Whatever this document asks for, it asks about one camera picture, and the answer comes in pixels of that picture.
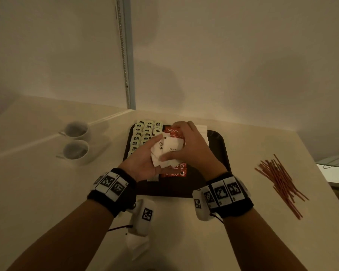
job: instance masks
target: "hand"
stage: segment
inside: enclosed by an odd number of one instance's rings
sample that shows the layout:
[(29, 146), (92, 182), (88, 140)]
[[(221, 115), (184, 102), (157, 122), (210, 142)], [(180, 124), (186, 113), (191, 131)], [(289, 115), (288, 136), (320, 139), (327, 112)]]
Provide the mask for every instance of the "hand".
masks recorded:
[(154, 167), (151, 159), (151, 147), (162, 139), (162, 134), (152, 137), (140, 146), (132, 155), (125, 159), (118, 168), (123, 169), (136, 182), (146, 180), (161, 173), (178, 173), (179, 169), (160, 166)]
[(159, 160), (181, 160), (196, 168), (205, 180), (211, 180), (227, 172), (226, 167), (216, 159), (205, 140), (193, 122), (175, 122), (172, 128), (178, 128), (185, 137), (185, 146), (182, 150), (163, 154)]

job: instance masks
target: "white countertop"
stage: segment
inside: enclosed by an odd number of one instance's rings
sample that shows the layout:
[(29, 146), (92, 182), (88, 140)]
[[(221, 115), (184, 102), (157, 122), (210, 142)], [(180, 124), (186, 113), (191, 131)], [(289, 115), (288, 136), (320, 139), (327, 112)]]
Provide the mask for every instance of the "white countertop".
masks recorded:
[[(276, 234), (309, 271), (339, 270), (339, 201), (295, 132), (39, 97), (21, 97), (0, 116), (0, 270), (83, 202), (101, 172), (120, 164), (128, 131), (138, 118), (166, 124), (193, 120), (220, 133), (232, 172), (248, 187), (255, 208)], [(56, 133), (72, 120), (99, 121), (92, 125), (91, 144), (103, 148), (109, 143), (93, 162), (77, 168), (54, 157), (66, 143)], [(296, 200), (304, 216), (301, 221), (271, 182), (254, 170), (273, 153), (310, 199)], [(88, 270), (129, 266), (158, 271), (239, 270), (223, 225), (217, 220), (199, 221), (192, 199), (151, 199), (158, 209), (151, 250), (131, 262), (126, 230), (109, 232)], [(129, 219), (130, 214), (121, 214), (112, 227), (128, 224)]]

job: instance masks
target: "person's right hand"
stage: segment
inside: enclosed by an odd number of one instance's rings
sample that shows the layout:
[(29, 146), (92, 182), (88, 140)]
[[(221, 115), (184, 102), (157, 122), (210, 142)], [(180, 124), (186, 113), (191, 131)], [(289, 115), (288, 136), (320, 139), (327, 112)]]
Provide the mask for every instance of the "person's right hand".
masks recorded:
[(206, 181), (227, 172), (226, 167), (213, 155), (192, 121), (175, 122), (172, 128), (179, 129), (185, 137), (185, 146), (182, 150), (163, 154), (160, 161), (171, 159), (184, 161), (198, 169)]

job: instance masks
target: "black wristband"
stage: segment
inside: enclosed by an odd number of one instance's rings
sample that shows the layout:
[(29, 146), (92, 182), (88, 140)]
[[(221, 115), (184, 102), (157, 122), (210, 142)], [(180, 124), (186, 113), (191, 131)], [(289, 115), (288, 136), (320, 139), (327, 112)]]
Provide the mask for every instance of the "black wristband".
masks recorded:
[(101, 175), (93, 184), (87, 199), (107, 208), (114, 217), (136, 203), (137, 182), (120, 168), (113, 168)]
[(243, 184), (229, 172), (207, 184), (201, 188), (203, 195), (210, 211), (217, 212), (221, 218), (241, 216), (254, 206)]

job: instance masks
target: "person's left hand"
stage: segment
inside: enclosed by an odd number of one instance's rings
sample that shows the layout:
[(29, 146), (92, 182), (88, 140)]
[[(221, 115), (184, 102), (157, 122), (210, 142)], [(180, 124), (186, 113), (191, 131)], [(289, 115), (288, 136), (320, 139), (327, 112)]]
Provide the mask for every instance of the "person's left hand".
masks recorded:
[(151, 159), (151, 147), (162, 139), (162, 134), (152, 137), (144, 145), (140, 146), (118, 168), (123, 169), (136, 182), (147, 180), (161, 173), (179, 173), (179, 169), (160, 166), (154, 167)]

